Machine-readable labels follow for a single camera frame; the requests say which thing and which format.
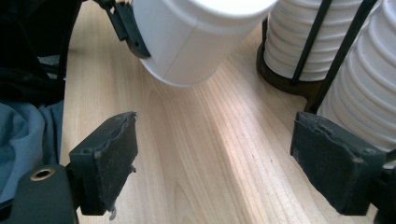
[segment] wood grain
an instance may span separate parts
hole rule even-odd
[[[162,84],[85,2],[70,45],[62,163],[107,118],[136,111],[139,154],[111,223],[372,223],[338,215],[290,156],[305,100],[257,74],[258,26],[206,83]],[[108,216],[80,223],[110,223]]]

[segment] stacked white cups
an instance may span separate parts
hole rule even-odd
[[[271,70],[292,78],[321,0],[278,0],[268,19],[264,60]],[[361,0],[334,0],[320,27],[301,81],[326,77]]]
[[[389,151],[396,148],[396,1],[383,1],[347,55],[318,114]]]

